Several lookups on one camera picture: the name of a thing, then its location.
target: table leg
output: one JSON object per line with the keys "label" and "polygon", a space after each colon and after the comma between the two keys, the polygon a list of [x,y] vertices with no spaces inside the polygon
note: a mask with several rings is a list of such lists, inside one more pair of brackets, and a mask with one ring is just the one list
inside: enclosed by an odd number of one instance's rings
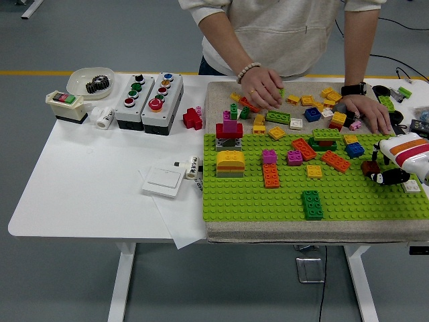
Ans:
{"label": "table leg", "polygon": [[379,322],[361,258],[361,255],[369,248],[370,246],[344,246],[344,251],[355,286],[362,322]]}
{"label": "table leg", "polygon": [[122,322],[127,306],[129,280],[133,271],[135,243],[116,243],[121,251],[108,322]]}
{"label": "table leg", "polygon": [[[32,5],[24,12],[21,16],[22,19],[28,19],[36,11],[36,9],[42,4],[43,0],[34,0]],[[26,5],[27,0],[17,0],[17,5]]]}

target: green brick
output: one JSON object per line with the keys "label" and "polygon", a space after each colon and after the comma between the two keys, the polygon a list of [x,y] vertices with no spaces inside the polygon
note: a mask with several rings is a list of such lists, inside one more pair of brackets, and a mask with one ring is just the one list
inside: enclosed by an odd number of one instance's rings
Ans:
{"label": "green brick", "polygon": [[290,114],[277,111],[268,111],[267,115],[265,116],[265,120],[274,123],[289,124]]}
{"label": "green brick", "polygon": [[237,115],[237,113],[238,113],[237,104],[232,103],[230,110],[231,110],[231,119],[237,119],[237,117],[238,117],[238,115]]}
{"label": "green brick", "polygon": [[331,146],[319,146],[317,144],[316,141],[314,141],[314,138],[309,138],[307,141],[308,145],[316,152],[326,152],[326,151],[336,151],[336,149],[338,148],[336,142],[334,141],[334,143]]}
{"label": "green brick", "polygon": [[323,219],[322,205],[317,191],[302,191],[302,202],[307,220]]}
{"label": "green brick", "polygon": [[247,106],[244,106],[243,110],[241,110],[240,118],[247,119],[249,117],[250,109]]}
{"label": "green brick", "polygon": [[398,91],[399,91],[403,96],[405,96],[405,98],[407,98],[407,99],[409,99],[409,98],[410,98],[410,96],[411,96],[411,94],[412,94],[409,90],[407,90],[407,89],[405,89],[405,88],[403,88],[403,87],[400,87],[400,88],[398,89]]}
{"label": "green brick", "polygon": [[339,141],[342,136],[338,129],[313,129],[314,141]]}
{"label": "green brick", "polygon": [[378,96],[378,99],[381,104],[387,107],[389,113],[393,113],[395,111],[395,107],[393,106],[389,96]]}

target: person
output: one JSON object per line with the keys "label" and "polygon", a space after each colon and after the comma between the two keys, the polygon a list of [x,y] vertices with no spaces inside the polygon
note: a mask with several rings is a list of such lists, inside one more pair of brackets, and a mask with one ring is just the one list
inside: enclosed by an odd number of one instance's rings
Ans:
{"label": "person", "polygon": [[[388,134],[387,107],[354,93],[363,79],[386,0],[345,0],[345,93],[349,111]],[[282,104],[282,77],[303,76],[326,51],[340,0],[179,0],[204,34],[199,74],[235,75],[248,100]]]}

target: hand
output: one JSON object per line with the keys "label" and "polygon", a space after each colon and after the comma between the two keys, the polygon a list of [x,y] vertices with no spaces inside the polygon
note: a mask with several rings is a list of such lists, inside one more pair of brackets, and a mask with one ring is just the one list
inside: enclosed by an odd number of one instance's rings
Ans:
{"label": "hand", "polygon": [[387,107],[363,95],[347,95],[341,99],[347,109],[367,117],[373,133],[378,131],[389,134],[391,131],[390,117]]}
{"label": "hand", "polygon": [[241,79],[241,89],[250,104],[263,109],[278,109],[282,104],[279,89],[283,82],[273,69],[253,67]]}

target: white bowl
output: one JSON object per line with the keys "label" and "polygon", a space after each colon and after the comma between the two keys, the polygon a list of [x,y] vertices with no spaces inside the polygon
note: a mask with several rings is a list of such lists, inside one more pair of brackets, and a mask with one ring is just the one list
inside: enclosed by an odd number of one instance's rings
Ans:
{"label": "white bowl", "polygon": [[[96,91],[93,94],[88,93],[86,84],[91,83],[93,78],[99,75],[107,76],[109,79],[109,87]],[[111,69],[105,67],[82,68],[70,76],[66,88],[70,94],[83,96],[84,100],[102,99],[112,91],[114,80],[115,73]]]}

